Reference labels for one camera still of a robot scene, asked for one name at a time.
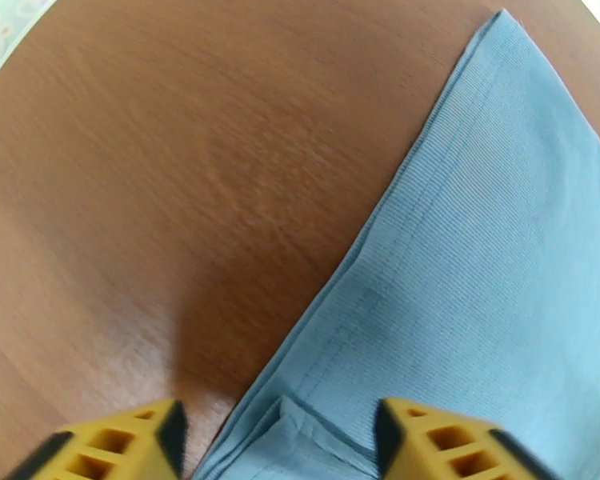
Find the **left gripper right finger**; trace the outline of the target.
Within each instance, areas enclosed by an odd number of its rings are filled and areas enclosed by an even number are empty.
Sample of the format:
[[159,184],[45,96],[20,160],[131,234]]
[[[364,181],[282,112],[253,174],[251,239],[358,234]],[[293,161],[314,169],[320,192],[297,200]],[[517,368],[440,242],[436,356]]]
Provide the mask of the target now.
[[497,425],[403,398],[380,401],[374,434],[384,479],[557,477]]

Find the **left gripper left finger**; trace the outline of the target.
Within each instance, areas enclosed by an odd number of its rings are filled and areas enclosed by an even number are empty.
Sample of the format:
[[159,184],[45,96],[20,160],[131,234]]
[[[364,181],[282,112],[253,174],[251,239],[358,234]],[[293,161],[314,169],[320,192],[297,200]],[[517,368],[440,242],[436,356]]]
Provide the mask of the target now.
[[188,421],[163,399],[60,427],[8,479],[181,479]]

